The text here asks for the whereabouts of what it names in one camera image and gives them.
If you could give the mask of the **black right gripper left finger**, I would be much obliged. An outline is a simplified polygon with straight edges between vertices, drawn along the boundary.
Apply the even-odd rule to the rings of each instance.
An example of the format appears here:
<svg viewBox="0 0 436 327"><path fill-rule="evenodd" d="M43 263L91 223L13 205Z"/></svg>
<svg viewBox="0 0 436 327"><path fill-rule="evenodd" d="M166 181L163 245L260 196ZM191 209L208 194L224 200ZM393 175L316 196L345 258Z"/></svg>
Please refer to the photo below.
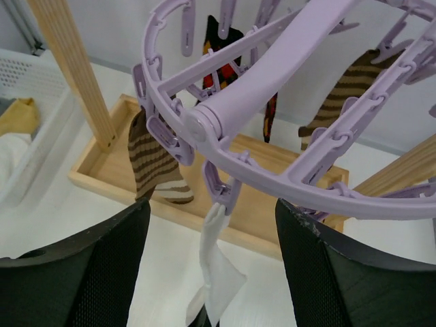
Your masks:
<svg viewBox="0 0 436 327"><path fill-rule="evenodd" d="M1 258L2 326L126 326L149 229L138 201L18 258Z"/></svg>

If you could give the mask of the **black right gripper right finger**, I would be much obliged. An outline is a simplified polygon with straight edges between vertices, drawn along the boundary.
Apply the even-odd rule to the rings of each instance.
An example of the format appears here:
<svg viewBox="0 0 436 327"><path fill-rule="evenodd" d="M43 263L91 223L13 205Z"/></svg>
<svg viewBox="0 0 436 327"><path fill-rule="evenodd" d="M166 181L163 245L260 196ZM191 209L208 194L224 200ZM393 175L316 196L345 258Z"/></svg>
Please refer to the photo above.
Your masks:
<svg viewBox="0 0 436 327"><path fill-rule="evenodd" d="M435 325L435 265L372 248L283 199L275 220L298 326Z"/></svg>

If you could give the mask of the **white sock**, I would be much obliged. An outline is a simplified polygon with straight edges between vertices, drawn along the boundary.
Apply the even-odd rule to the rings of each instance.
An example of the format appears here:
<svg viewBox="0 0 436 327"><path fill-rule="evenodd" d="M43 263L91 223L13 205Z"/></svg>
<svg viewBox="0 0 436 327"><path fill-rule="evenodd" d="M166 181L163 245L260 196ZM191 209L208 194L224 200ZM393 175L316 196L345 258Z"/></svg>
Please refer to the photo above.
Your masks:
<svg viewBox="0 0 436 327"><path fill-rule="evenodd" d="M1 202L17 183L20 163L31 142L30 134L8 133L1 136Z"/></svg>
<svg viewBox="0 0 436 327"><path fill-rule="evenodd" d="M225 210L225 205L214 203L202 225L199 261L204 284L188 304L187 326L218 326L225 310L247 280L217 244L220 233L230 222Z"/></svg>

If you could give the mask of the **purple round clip hanger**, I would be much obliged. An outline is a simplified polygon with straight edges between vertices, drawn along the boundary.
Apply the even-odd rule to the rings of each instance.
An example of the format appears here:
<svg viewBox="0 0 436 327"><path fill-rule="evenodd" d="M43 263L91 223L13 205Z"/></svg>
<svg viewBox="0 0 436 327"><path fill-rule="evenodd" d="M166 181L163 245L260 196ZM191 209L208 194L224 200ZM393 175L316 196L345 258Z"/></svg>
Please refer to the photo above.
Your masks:
<svg viewBox="0 0 436 327"><path fill-rule="evenodd" d="M404 84L435 73L435 6L426 1L391 1L403 15L376 48L343 73L315 118L301 127L302 155L284 172L260 166L230 143L250 119L264 113L269 141L279 89L327 35L350 29L344 16L355 1L310 1L273 20L276 1L263 1L254 26L232 28L235 3L223 1L219 18L208 18L204 54L183 71L163 78L155 45L167 17L182 10L181 50L192 53L194 1L163 1L144 31L142 61L133 77L148 132L180 164L196 153L206 158L203 176L214 202L231 213L242 184L286 199L316 219L331 213L363 219L427 219L435 215L435 183L420 183L435 162L429 138L356 189L343 183L320 189L317 182L366 129Z"/></svg>

